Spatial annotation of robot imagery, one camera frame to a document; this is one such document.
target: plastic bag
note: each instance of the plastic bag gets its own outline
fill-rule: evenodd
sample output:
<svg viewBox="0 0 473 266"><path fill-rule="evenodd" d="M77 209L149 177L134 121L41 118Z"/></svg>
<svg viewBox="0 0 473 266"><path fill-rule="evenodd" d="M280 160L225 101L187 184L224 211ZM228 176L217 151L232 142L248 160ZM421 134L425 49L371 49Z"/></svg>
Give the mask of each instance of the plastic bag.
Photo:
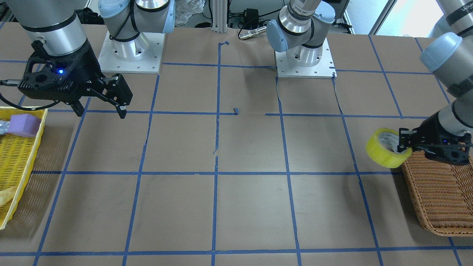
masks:
<svg viewBox="0 0 473 266"><path fill-rule="evenodd" d="M187 23L193 14L204 12L205 0L175 0L176 2L176 26Z"/></svg>

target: grid square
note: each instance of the grid square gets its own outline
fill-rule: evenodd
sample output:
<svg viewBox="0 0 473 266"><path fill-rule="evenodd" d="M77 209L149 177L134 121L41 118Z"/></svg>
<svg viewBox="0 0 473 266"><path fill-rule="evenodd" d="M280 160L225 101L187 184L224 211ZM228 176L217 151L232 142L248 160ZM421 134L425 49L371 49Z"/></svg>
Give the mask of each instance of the grid square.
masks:
<svg viewBox="0 0 473 266"><path fill-rule="evenodd" d="M286 176L219 176L217 250L295 248Z"/></svg>
<svg viewBox="0 0 473 266"><path fill-rule="evenodd" d="M473 252L471 250L457 250L462 265L473 265Z"/></svg>
<svg viewBox="0 0 473 266"><path fill-rule="evenodd" d="M0 231L0 252L38 250L60 178L60 175L50 174L30 176L13 219L7 223L4 230Z"/></svg>
<svg viewBox="0 0 473 266"><path fill-rule="evenodd" d="M448 238L420 227L403 176L361 178L380 247L450 245Z"/></svg>
<svg viewBox="0 0 473 266"><path fill-rule="evenodd" d="M213 172L215 115L153 115L144 171Z"/></svg>
<svg viewBox="0 0 473 266"><path fill-rule="evenodd" d="M125 80L133 93L130 105L127 110L130 111L149 111L153 101L153 95L156 87L156 75L153 74L123 74ZM91 98L89 110L115 110L115 106L104 102L99 98Z"/></svg>
<svg viewBox="0 0 473 266"><path fill-rule="evenodd" d="M356 176L291 176L301 248L373 248Z"/></svg>
<svg viewBox="0 0 473 266"><path fill-rule="evenodd" d="M345 115L399 115L382 73L339 72L335 81Z"/></svg>
<svg viewBox="0 0 473 266"><path fill-rule="evenodd" d="M400 172L400 168L389 169L375 163L365 150L366 143L378 128L390 128L398 131L400 127L409 129L416 128L424 121L423 119L400 119L400 118L345 118L351 145L355 153L358 170L360 172Z"/></svg>
<svg viewBox="0 0 473 266"><path fill-rule="evenodd" d="M379 264L376 252L302 253L300 256L302 266L312 266L314 264L324 266L366 266Z"/></svg>
<svg viewBox="0 0 473 266"><path fill-rule="evenodd" d="M371 38L385 71L429 72L420 61L421 51L414 38L380 35Z"/></svg>
<svg viewBox="0 0 473 266"><path fill-rule="evenodd" d="M220 112L279 113L274 69L222 68Z"/></svg>
<svg viewBox="0 0 473 266"><path fill-rule="evenodd" d="M33 53L31 39L21 25L15 22L5 22L1 28L0 47L0 60L28 61Z"/></svg>
<svg viewBox="0 0 473 266"><path fill-rule="evenodd" d="M25 72L25 63L4 63L0 62L0 80L19 80L23 78ZM15 87L1 87L1 94L5 99L9 100L14 104L18 104L23 96ZM6 103L0 101L0 106L8 106Z"/></svg>
<svg viewBox="0 0 473 266"><path fill-rule="evenodd" d="M225 38L210 28L176 27L172 34L166 34L163 62L217 64L219 43Z"/></svg>
<svg viewBox="0 0 473 266"><path fill-rule="evenodd" d="M79 122L80 118L75 113L48 113L33 170L62 171L64 169Z"/></svg>
<svg viewBox="0 0 473 266"><path fill-rule="evenodd" d="M280 78L278 91L285 114L340 114L332 80Z"/></svg>
<svg viewBox="0 0 473 266"><path fill-rule="evenodd" d="M297 255L292 254L225 254L215 256L215 266L240 265L297 265Z"/></svg>
<svg viewBox="0 0 473 266"><path fill-rule="evenodd" d="M213 191L213 176L142 176L130 250L211 250Z"/></svg>
<svg viewBox="0 0 473 266"><path fill-rule="evenodd" d="M215 112L217 68L163 65L154 110Z"/></svg>
<svg viewBox="0 0 473 266"><path fill-rule="evenodd" d="M68 170L137 171L148 124L148 114L86 114Z"/></svg>
<svg viewBox="0 0 473 266"><path fill-rule="evenodd" d="M221 63L238 66L276 66L274 50L268 38L261 36L244 42L238 39L239 29L228 29L229 45L221 47Z"/></svg>
<svg viewBox="0 0 473 266"><path fill-rule="evenodd" d="M445 266L458 265L452 250L409 250L381 252L385 266L416 265Z"/></svg>
<svg viewBox="0 0 473 266"><path fill-rule="evenodd" d="M327 39L337 69L381 70L367 35L329 34Z"/></svg>
<svg viewBox="0 0 473 266"><path fill-rule="evenodd" d="M448 105L433 75L387 74L387 77L403 115L431 116Z"/></svg>
<svg viewBox="0 0 473 266"><path fill-rule="evenodd" d="M452 240L457 246L473 246L473 239L470 237L452 237Z"/></svg>
<svg viewBox="0 0 473 266"><path fill-rule="evenodd" d="M123 251L136 179L66 175L43 251Z"/></svg>
<svg viewBox="0 0 473 266"><path fill-rule="evenodd" d="M67 265L67 266L120 266L123 256L48 256L40 257L38 266Z"/></svg>
<svg viewBox="0 0 473 266"><path fill-rule="evenodd" d="M0 265L32 265L35 257L0 257Z"/></svg>
<svg viewBox="0 0 473 266"><path fill-rule="evenodd" d="M286 172L280 118L220 116L216 154L219 171Z"/></svg>
<svg viewBox="0 0 473 266"><path fill-rule="evenodd" d="M354 172L347 136L339 117L285 116L291 172Z"/></svg>
<svg viewBox="0 0 473 266"><path fill-rule="evenodd" d="M210 255L172 255L172 256L128 256L127 266L159 265L159 266L209 266Z"/></svg>

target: yellow plastic basket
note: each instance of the yellow plastic basket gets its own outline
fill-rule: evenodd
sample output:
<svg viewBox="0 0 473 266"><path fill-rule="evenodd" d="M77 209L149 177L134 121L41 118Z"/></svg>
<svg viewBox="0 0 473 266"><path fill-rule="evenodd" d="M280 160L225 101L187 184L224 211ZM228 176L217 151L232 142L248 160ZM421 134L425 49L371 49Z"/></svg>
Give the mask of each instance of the yellow plastic basket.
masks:
<svg viewBox="0 0 473 266"><path fill-rule="evenodd" d="M38 152L47 110L22 111L12 107L0 107L0 120L9 121L12 115L31 114L41 119L35 138L24 138L15 135L0 135L0 190L18 186L15 197L0 207L0 230L5 229L7 222L17 210L18 201L28 183L33 170L33 162Z"/></svg>

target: floor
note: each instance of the floor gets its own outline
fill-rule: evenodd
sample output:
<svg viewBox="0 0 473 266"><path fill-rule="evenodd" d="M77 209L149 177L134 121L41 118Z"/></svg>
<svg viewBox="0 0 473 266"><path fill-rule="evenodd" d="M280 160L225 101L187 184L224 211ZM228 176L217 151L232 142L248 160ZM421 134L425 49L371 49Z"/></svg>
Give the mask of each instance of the floor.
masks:
<svg viewBox="0 0 473 266"><path fill-rule="evenodd" d="M85 29L98 55L106 28ZM364 152L453 99L419 61L431 40L328 40L337 79L278 79L266 38L176 28L159 76L125 74L124 120L55 106L0 265L473 265L473 239L421 229L402 174ZM0 79L31 52L0 25Z"/></svg>

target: light blue joint cap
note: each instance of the light blue joint cap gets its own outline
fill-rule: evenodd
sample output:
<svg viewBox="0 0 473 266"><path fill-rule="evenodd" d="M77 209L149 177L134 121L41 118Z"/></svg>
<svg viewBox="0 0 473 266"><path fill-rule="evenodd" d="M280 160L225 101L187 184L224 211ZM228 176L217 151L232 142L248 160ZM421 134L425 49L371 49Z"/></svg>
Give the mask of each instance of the light blue joint cap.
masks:
<svg viewBox="0 0 473 266"><path fill-rule="evenodd" d="M176 3L174 0L169 0L169 9L167 11L166 22L164 23L163 33L171 33L174 31L174 24L176 21Z"/></svg>
<svg viewBox="0 0 473 266"><path fill-rule="evenodd" d="M335 21L335 10L329 3L322 1L315 10L314 17L324 23L332 24Z"/></svg>
<svg viewBox="0 0 473 266"><path fill-rule="evenodd" d="M430 72L439 69L458 49L462 38L447 32L432 42L420 55L420 60Z"/></svg>
<svg viewBox="0 0 473 266"><path fill-rule="evenodd" d="M278 23L273 19L266 26L266 36L268 37L269 44L277 52L285 52L288 50L288 41L284 32Z"/></svg>
<svg viewBox="0 0 473 266"><path fill-rule="evenodd" d="M98 10L102 18L111 18L122 12L130 3L130 0L100 0Z"/></svg>

